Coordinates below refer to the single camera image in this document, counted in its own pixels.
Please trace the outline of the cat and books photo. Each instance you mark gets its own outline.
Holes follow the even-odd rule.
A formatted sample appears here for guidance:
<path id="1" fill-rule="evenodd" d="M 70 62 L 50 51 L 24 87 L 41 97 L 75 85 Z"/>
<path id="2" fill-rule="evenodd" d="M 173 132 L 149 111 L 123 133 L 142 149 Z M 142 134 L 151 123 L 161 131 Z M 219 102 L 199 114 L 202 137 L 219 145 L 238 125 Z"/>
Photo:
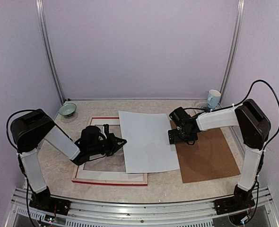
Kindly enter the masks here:
<path id="1" fill-rule="evenodd" d="M 165 113 L 119 111 L 125 169 L 129 174 L 160 173 L 180 168 L 175 145 L 169 144 Z"/>

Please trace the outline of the brown frame backing board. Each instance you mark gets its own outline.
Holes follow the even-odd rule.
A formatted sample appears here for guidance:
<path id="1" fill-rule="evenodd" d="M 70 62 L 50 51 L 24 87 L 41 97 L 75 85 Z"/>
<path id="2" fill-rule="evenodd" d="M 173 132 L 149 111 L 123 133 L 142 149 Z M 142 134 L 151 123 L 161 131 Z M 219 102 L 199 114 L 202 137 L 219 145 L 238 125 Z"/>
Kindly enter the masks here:
<path id="1" fill-rule="evenodd" d="M 220 128 L 198 133 L 194 145 L 175 144 L 183 183 L 240 175 L 240 170 Z"/>

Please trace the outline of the red wooden picture frame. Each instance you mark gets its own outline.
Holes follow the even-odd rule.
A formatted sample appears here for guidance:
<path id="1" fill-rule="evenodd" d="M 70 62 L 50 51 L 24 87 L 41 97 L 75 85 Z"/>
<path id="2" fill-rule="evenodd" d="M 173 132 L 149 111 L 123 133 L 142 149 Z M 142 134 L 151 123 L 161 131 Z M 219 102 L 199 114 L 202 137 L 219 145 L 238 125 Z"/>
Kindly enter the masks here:
<path id="1" fill-rule="evenodd" d="M 90 117 L 76 141 L 85 152 L 76 166 L 72 182 L 109 186 L 147 186 L 148 174 L 128 174 L 125 170 L 119 117 Z"/>

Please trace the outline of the white mat board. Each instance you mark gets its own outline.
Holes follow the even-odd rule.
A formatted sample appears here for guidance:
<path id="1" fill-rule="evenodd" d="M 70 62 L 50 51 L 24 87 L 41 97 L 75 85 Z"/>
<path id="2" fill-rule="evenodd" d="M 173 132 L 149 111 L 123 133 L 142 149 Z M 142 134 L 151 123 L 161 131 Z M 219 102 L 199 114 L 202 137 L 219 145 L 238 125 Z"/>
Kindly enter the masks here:
<path id="1" fill-rule="evenodd" d="M 121 148 L 112 156 L 96 155 L 93 161 L 75 167 L 72 182 L 109 186 L 147 186 L 148 174 L 127 173 Z"/>

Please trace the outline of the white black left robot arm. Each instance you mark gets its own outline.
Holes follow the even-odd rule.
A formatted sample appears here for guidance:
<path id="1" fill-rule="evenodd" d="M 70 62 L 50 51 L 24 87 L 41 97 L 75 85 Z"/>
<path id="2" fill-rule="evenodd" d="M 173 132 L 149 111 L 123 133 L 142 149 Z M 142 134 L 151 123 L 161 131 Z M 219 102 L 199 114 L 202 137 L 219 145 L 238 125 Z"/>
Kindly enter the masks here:
<path id="1" fill-rule="evenodd" d="M 42 109 L 26 109 L 13 113 L 6 122 L 6 135 L 17 152 L 17 158 L 35 201 L 44 210 L 54 206 L 47 193 L 38 153 L 44 142 L 49 143 L 73 164 L 80 166 L 97 158 L 109 157 L 120 150 L 127 140 L 109 132 L 109 125 L 87 126 L 76 141 Z"/>

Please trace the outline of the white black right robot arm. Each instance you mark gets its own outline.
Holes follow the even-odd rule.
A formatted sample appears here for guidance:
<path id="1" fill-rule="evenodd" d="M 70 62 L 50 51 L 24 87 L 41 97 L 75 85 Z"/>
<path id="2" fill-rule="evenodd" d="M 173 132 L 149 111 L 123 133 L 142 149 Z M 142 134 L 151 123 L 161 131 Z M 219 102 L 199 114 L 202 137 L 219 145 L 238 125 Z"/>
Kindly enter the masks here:
<path id="1" fill-rule="evenodd" d="M 243 138 L 245 157 L 240 178 L 230 199 L 230 206 L 240 210 L 249 201 L 248 195 L 258 184 L 264 152 L 273 140 L 271 122 L 253 99 L 245 96 L 237 104 L 217 109 L 200 109 L 194 116 L 186 108 L 178 107 L 169 114 L 176 128 L 168 131 L 170 144 L 186 143 L 193 146 L 198 133 L 211 129 L 238 126 Z"/>

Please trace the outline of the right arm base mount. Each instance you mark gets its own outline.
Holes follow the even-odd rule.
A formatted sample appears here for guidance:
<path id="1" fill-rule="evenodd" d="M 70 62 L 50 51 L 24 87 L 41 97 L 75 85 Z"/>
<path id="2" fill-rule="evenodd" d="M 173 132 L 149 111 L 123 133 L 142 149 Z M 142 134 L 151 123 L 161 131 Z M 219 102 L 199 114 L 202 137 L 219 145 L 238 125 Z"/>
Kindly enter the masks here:
<path id="1" fill-rule="evenodd" d="M 215 200 L 214 205 L 216 214 L 222 215 L 254 207 L 255 201 L 252 195 L 254 186 L 255 185 L 253 185 L 248 191 L 245 191 L 236 185 L 232 196 Z"/>

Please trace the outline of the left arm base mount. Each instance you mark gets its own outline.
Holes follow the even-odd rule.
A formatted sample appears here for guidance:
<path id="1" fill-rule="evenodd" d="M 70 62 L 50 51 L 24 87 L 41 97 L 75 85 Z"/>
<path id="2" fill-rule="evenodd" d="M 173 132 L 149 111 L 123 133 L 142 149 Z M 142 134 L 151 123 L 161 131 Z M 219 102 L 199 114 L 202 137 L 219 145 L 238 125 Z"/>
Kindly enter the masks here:
<path id="1" fill-rule="evenodd" d="M 32 194 L 29 206 L 38 210 L 53 213 L 55 215 L 67 216 L 70 210 L 71 201 L 55 198 L 48 194 Z"/>

